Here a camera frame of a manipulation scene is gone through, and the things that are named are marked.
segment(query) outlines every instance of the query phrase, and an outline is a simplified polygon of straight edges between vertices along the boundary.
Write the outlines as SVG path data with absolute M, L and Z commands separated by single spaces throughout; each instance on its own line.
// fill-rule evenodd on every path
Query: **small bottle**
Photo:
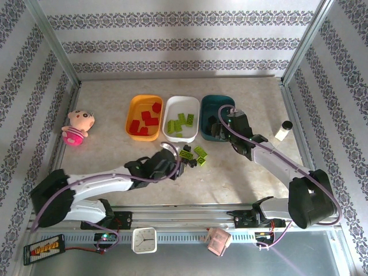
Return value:
M 289 131 L 293 128 L 293 123 L 290 121 L 285 121 L 282 123 L 280 129 L 275 135 L 275 138 L 282 141 L 286 135 L 288 135 Z

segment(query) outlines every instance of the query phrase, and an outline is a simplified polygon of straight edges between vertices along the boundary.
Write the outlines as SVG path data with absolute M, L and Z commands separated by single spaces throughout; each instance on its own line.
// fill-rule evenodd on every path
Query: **analog clock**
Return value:
M 157 250 L 157 232 L 153 227 L 134 229 L 132 250 L 137 254 L 154 253 Z

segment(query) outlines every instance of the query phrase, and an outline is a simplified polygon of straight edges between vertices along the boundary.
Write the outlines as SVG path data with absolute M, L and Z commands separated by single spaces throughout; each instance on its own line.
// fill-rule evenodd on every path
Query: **stuffed toy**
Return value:
M 73 111 L 68 114 L 71 126 L 63 126 L 63 140 L 67 145 L 80 145 L 94 124 L 93 113 Z

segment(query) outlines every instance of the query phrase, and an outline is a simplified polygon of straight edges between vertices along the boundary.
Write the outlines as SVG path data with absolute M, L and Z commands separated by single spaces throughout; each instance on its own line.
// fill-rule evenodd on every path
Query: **wallpaper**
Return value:
M 359 275 L 368 275 L 367 19 L 367 0 L 336 1 L 289 83 L 312 160 L 343 209 Z
M 70 104 L 71 83 L 18 0 L 0 0 L 0 275 L 11 275 Z
M 86 80 L 152 73 L 282 76 L 319 1 L 40 4 L 79 78 Z

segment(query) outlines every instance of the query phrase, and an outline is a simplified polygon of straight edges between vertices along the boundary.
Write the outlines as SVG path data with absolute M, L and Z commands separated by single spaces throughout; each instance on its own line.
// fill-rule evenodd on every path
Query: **plastic bin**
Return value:
M 208 118 L 211 116 L 215 116 L 216 120 L 218 120 L 219 117 L 217 115 L 217 112 L 219 111 L 219 108 L 223 105 L 235 106 L 235 102 L 231 97 L 224 95 L 207 95 L 202 99 L 200 129 L 202 137 L 207 141 L 225 142 L 225 140 L 220 140 L 212 137 L 211 132 L 208 129 Z M 225 121 L 227 121 L 227 114 L 229 110 L 230 108 L 224 108 L 221 111 L 221 116 Z
M 188 127 L 183 125 L 182 132 L 174 132 L 172 134 L 167 133 L 167 122 L 170 120 L 177 120 L 178 114 L 184 113 L 185 117 L 188 114 L 194 115 L 193 126 Z M 194 97 L 187 96 L 173 96 L 168 99 L 165 108 L 165 115 L 163 117 L 162 132 L 166 136 L 166 139 L 170 142 L 186 142 L 190 143 L 198 134 L 198 127 L 200 121 L 200 102 Z M 181 133 L 183 137 L 176 137 L 177 133 Z
M 152 110 L 152 106 L 157 102 L 161 104 L 161 110 L 159 113 L 156 113 Z M 161 125 L 161 116 L 163 110 L 163 100 L 159 96 L 155 95 L 138 95 L 135 96 L 131 100 L 131 104 L 129 106 L 128 117 L 126 118 L 125 131 L 127 134 L 136 141 L 154 141 L 159 136 L 160 125 Z M 144 121 L 142 120 L 142 112 L 149 111 L 151 114 L 151 118 L 158 118 L 158 125 L 146 126 Z M 148 135 L 138 135 L 137 133 L 130 133 L 129 128 L 133 120 L 139 120 L 139 129 L 142 127 L 148 128 Z

